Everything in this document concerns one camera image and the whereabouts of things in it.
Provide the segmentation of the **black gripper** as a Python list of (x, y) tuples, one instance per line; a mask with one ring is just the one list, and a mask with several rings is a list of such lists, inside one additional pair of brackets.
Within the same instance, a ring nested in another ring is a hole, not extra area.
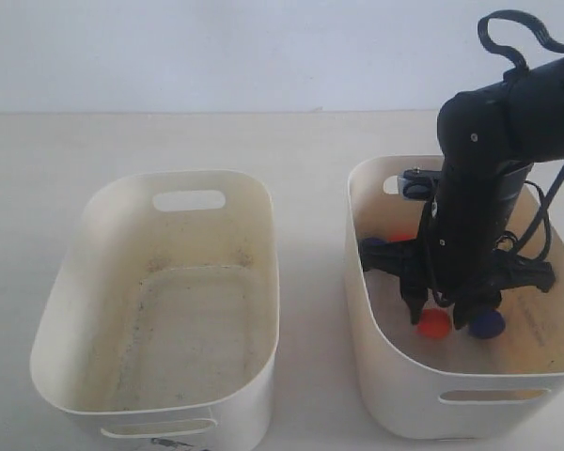
[(417, 325), (429, 296), (454, 305), (453, 326), (460, 330), (497, 305), (507, 289), (549, 291), (556, 276), (547, 261), (550, 244), (536, 257), (523, 257), (522, 244), (507, 229), (530, 165), (517, 163), (488, 179), (463, 176), (450, 164), (441, 169), (433, 196), (423, 202), (413, 240), (361, 247), (364, 270), (399, 278), (400, 295)]

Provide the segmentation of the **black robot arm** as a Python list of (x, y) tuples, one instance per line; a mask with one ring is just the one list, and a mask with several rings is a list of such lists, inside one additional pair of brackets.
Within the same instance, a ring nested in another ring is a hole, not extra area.
[[(496, 309), (505, 290), (545, 292), (556, 281), (546, 251), (521, 255), (537, 229), (548, 226), (554, 193), (541, 197), (520, 238), (507, 224), (532, 166), (564, 163), (564, 57), (457, 94), (438, 114), (437, 138), (441, 169), (407, 170), (399, 180), (400, 194), (423, 204), (416, 236), (367, 238), (358, 250), (365, 270), (398, 277), (412, 324), (434, 299), (452, 309), (454, 326), (462, 328)], [(505, 240), (510, 249), (501, 248)]]

